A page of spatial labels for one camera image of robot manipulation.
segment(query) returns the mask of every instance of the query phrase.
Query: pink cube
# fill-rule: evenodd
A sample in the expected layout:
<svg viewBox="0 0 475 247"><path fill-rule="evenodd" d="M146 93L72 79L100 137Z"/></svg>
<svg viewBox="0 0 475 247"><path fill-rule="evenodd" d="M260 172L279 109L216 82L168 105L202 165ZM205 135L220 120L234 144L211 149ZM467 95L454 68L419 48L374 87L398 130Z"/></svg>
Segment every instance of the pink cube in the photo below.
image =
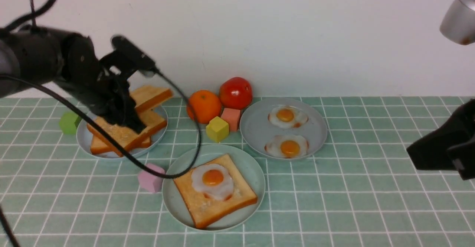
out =
<svg viewBox="0 0 475 247"><path fill-rule="evenodd" d="M241 118L241 111L233 108L224 108L221 114L221 119L229 124L229 130L236 132L239 129L239 119Z"/></svg>
<svg viewBox="0 0 475 247"><path fill-rule="evenodd" d="M155 172L164 174L165 170L160 166L156 166L155 164L148 163L146 166ZM161 191L161 183L163 182L163 178L158 176L154 176L144 170L139 173L139 184L142 188L146 189L150 193L157 193Z"/></svg>

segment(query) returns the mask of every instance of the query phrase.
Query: plate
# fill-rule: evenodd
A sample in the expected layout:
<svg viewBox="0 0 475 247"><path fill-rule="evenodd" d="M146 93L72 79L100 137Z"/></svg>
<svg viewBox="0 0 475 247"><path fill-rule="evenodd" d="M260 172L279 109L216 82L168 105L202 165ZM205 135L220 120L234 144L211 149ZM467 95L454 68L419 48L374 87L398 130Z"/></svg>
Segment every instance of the plate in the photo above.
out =
<svg viewBox="0 0 475 247"><path fill-rule="evenodd" d="M196 149L192 149L182 156L180 156L168 169L167 174L177 174L182 172L190 165L190 161L195 155ZM264 179L264 173L258 162L247 154L244 150L228 145L212 144L202 146L200 155L196 160L195 167L201 164L207 163L223 154L229 154L239 172L242 174L246 182L252 188L252 190L258 196L258 202L253 205L241 208L220 220L212 223L204 230L199 230L194 227L193 220L191 219L190 212L186 208L185 202L181 197L178 188L172 179L163 180L163 201L170 214L178 222L189 227L192 230L197 231L211 231L218 232L224 230L230 230L233 227L237 227L244 223L249 217L251 217L262 203L264 192L266 190L266 181Z"/></svg>
<svg viewBox="0 0 475 247"><path fill-rule="evenodd" d="M155 147L158 142L163 138L163 135L165 135L165 131L167 130L168 127L168 115L165 109L162 106L156 107L153 109L154 112L158 113L161 117L163 117L167 121L167 126L157 133L155 133L153 136L151 136L151 145L150 147L143 149L133 149L130 151L130 154L134 156L135 158L142 156L144 154L147 154L153 147ZM88 116L92 119L95 120L97 115L93 114L92 112L88 113ZM97 157L99 159L103 160L114 160L114 161L121 161L123 159L126 159L125 157L119 157L115 152L110 151L110 152L105 152L102 154L91 154L91 141L92 141L92 133L88 130L86 127L86 121L81 120L78 126L78 130L76 132L76 139L78 140L79 146L88 154L90 154L93 157Z"/></svg>
<svg viewBox="0 0 475 247"><path fill-rule="evenodd" d="M282 129L268 120L271 110L277 106L290 106L303 111L308 121L299 128ZM282 161L302 160L312 156L324 145L327 138L327 126L324 118L314 108L299 100L291 98L265 98L247 108L239 122L241 135L244 141L254 151L263 157L270 157ZM276 135L296 134L305 137L309 142L308 153L305 156L293 159L273 157L267 154L264 147Z"/></svg>

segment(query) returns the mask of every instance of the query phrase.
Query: egg yolk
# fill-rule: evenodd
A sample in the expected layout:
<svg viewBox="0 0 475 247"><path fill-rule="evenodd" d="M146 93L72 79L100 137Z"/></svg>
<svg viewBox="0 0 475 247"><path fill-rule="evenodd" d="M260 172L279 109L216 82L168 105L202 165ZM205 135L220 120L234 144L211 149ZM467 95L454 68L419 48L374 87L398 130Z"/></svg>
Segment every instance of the egg yolk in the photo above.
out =
<svg viewBox="0 0 475 247"><path fill-rule="evenodd" d="M294 119L294 113L288 108L283 108L277 112L277 118L283 122L290 122Z"/></svg>
<svg viewBox="0 0 475 247"><path fill-rule="evenodd" d="M300 145L293 140L286 140L280 144L280 151L287 157L295 157L300 153Z"/></svg>
<svg viewBox="0 0 475 247"><path fill-rule="evenodd" d="M203 174L202 180L207 186L216 186L224 180L224 175L221 171L212 169Z"/></svg>

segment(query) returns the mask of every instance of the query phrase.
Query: yellow cube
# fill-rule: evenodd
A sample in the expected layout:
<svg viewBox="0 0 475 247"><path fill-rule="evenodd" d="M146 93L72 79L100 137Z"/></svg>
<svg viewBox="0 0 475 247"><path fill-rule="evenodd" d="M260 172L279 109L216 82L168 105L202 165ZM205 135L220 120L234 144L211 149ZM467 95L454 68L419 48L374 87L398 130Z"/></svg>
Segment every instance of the yellow cube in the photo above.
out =
<svg viewBox="0 0 475 247"><path fill-rule="evenodd" d="M206 126L207 136L214 142L221 142L229 135L229 124L219 117L213 118Z"/></svg>

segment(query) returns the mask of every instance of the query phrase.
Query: red tomato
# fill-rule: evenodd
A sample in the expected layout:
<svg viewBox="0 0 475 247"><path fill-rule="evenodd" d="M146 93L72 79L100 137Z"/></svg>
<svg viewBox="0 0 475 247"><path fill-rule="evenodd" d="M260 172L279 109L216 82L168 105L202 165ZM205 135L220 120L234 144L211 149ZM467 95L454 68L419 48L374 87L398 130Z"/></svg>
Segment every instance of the red tomato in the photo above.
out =
<svg viewBox="0 0 475 247"><path fill-rule="evenodd" d="M242 110L252 102L251 84L241 77L231 78L219 88L219 99L226 108Z"/></svg>

